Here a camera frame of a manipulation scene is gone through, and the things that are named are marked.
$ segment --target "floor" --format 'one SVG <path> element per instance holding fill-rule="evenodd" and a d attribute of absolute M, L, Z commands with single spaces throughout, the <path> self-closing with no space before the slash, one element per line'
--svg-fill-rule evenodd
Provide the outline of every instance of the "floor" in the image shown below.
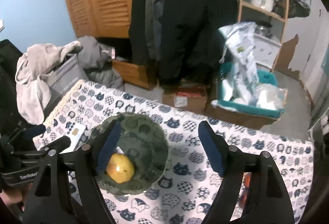
<path fill-rule="evenodd" d="M 280 88 L 288 89 L 285 113 L 280 120 L 271 125 L 264 126 L 261 130 L 275 135 L 281 135 L 294 139 L 308 140 L 308 127 L 310 124 L 310 103 L 306 91 L 302 89 L 298 80 L 295 80 L 281 72 L 276 71 L 275 76 Z M 163 89 L 156 87 L 152 91 L 125 84 L 128 93 L 162 102 Z"/>

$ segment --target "plate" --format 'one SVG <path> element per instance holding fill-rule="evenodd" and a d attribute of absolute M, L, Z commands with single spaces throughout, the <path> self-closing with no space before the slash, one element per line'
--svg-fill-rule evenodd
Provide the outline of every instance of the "plate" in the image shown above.
<path fill-rule="evenodd" d="M 115 119 L 122 128 L 117 146 L 133 163 L 135 174 L 130 181 L 121 184 L 116 183 L 106 171 L 95 178 L 98 186 L 111 194 L 140 194 L 163 176 L 169 158 L 168 142 L 162 128 L 149 117 L 121 113 L 96 126 L 91 132 L 91 143 Z"/>

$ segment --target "teal plastic bin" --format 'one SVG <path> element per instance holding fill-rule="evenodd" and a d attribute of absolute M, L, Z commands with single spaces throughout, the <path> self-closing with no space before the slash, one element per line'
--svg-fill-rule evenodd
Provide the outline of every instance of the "teal plastic bin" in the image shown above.
<path fill-rule="evenodd" d="M 220 75 L 223 73 L 224 78 L 226 75 L 231 71 L 232 63 L 224 63 L 221 65 L 219 69 L 219 75 L 218 78 L 220 78 Z M 257 70 L 259 82 L 261 83 L 268 83 L 275 86 L 278 86 L 278 82 L 276 80 L 276 77 L 274 74 L 270 72 L 266 72 L 263 70 Z M 231 107 L 235 108 L 237 111 L 253 116 L 266 116 L 274 119 L 280 118 L 280 116 L 285 112 L 284 109 L 281 110 L 269 110 L 269 109 L 263 109 L 258 108 L 255 106 L 250 105 L 244 105 L 244 104 L 238 104 L 234 103 L 232 101 L 224 101 L 223 100 L 223 85 L 222 82 L 220 82 L 220 86 L 218 88 L 218 104 L 224 107 Z"/>

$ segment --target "cat print tablecloth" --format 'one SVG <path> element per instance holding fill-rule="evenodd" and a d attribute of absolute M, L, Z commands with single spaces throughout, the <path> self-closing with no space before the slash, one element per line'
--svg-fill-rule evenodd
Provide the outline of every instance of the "cat print tablecloth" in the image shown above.
<path fill-rule="evenodd" d="M 198 138 L 202 120 L 207 120 L 229 145 L 248 153 L 271 153 L 289 192 L 295 222 L 301 218 L 313 176 L 313 145 L 308 141 L 233 125 L 80 80 L 46 119 L 47 130 L 35 137 L 34 143 L 39 149 L 67 133 L 73 123 L 80 123 L 87 129 L 79 143 L 82 145 L 93 127 L 122 112 L 147 115 L 162 127 L 170 162 L 164 176 L 140 195 L 115 196 L 101 190 L 119 224 L 201 223 L 222 181 L 212 170 Z M 72 196 L 79 201 L 74 172 L 69 173 L 69 180 Z M 242 209 L 236 206 L 232 220 L 241 214 Z"/>

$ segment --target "pear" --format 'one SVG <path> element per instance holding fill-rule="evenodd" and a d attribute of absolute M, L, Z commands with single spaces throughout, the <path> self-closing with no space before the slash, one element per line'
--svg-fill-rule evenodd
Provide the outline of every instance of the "pear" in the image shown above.
<path fill-rule="evenodd" d="M 131 180 L 135 169 L 126 155 L 114 153 L 107 165 L 106 172 L 115 182 L 124 183 Z"/>

